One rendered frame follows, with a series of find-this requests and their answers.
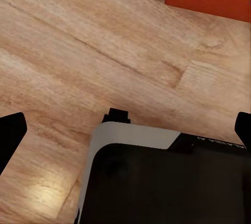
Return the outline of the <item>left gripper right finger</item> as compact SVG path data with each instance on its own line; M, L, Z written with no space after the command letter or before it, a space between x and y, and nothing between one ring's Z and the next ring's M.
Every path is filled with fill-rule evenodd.
M234 130L251 153L251 114L239 112Z

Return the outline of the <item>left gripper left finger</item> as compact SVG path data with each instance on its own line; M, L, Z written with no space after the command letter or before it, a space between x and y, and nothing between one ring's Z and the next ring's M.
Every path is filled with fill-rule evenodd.
M0 175L27 132L24 114L0 117Z

